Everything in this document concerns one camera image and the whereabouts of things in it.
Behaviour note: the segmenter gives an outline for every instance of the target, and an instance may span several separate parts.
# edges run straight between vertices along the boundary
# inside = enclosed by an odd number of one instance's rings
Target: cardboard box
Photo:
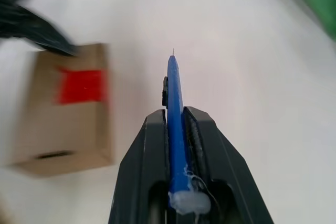
[[[38,175],[111,164],[107,59],[102,44],[78,47],[76,57],[37,54],[13,160]]]

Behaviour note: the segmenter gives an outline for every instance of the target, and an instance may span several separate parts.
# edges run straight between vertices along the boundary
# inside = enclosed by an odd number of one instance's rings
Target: black object
[[[75,54],[72,45],[49,22],[19,6],[18,0],[0,0],[0,38],[26,38],[61,55]]]
[[[163,79],[162,106],[168,108],[168,77]]]
[[[273,223],[245,160],[216,123],[192,107],[183,114],[193,173],[212,199],[210,213],[198,223]],[[168,207],[168,141],[165,111],[147,116],[120,164],[109,224],[195,223],[193,214],[181,216]]]

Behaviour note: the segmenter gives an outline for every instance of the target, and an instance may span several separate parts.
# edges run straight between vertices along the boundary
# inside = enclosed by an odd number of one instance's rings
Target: red label
[[[60,104],[102,101],[101,70],[72,71],[59,69],[64,77],[58,98]]]

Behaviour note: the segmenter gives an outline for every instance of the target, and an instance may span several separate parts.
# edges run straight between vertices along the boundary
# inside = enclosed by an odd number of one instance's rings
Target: white table
[[[31,0],[76,43],[109,44],[120,162],[161,108],[175,48],[185,105],[246,159],[275,223],[335,223],[336,46],[302,0]],[[6,164],[33,47],[0,47]],[[107,223],[118,165],[47,179],[0,169],[15,223]]]

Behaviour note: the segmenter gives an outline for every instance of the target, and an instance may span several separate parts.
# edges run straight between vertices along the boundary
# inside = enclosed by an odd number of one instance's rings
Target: white surface
[[[336,223],[336,46],[302,0],[32,0],[77,43],[110,45],[121,160],[159,109],[175,48],[186,105],[246,159],[275,223]],[[0,47],[0,158],[32,57]],[[16,223],[107,223],[118,166],[49,179],[0,170]]]

